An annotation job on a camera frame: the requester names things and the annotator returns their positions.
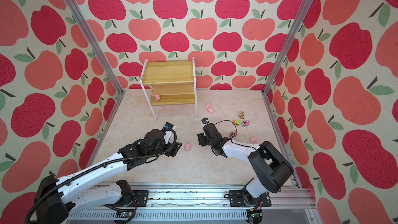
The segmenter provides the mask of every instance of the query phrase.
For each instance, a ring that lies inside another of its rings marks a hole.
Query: colorful toy car
[[[234,125],[238,126],[238,125],[240,125],[240,124],[241,124],[241,121],[239,121],[239,120],[237,120],[237,119],[236,119],[236,120],[234,120],[234,122],[233,122],[233,123],[234,123]]]

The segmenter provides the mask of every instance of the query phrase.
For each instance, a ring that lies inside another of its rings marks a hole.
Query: pink toy pig
[[[185,151],[189,151],[190,149],[191,149],[191,143],[188,142],[188,143],[186,143],[186,145],[185,145]]]

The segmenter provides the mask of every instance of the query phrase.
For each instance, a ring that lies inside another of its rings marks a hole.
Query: black mounting plate
[[[229,204],[231,207],[248,207],[243,200],[241,190],[230,190],[229,193]],[[261,206],[262,207],[271,207],[271,199],[269,197],[269,193],[266,192],[261,196]]]

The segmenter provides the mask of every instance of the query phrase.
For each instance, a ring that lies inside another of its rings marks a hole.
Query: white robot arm
[[[262,144],[245,144],[231,138],[224,138],[214,124],[202,119],[204,133],[198,134],[201,146],[209,145],[216,156],[235,157],[251,163],[256,178],[242,189],[242,198],[247,206],[257,207],[261,195],[268,191],[276,193],[293,174],[293,167],[282,154],[268,141]]]

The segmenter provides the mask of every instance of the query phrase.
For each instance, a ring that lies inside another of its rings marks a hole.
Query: apple wallpaper
[[[63,0],[0,8],[0,223],[19,224],[43,177],[86,167],[117,95]]]
[[[324,224],[398,223],[398,0],[314,2],[273,115]]]
[[[145,59],[195,57],[199,89],[260,90],[302,0],[76,1],[93,32],[105,33],[97,40],[114,61],[123,88],[140,88],[137,79]],[[314,2],[306,28],[315,24],[320,7]],[[74,41],[87,47],[75,28]],[[297,41],[295,45],[290,59],[299,52]]]

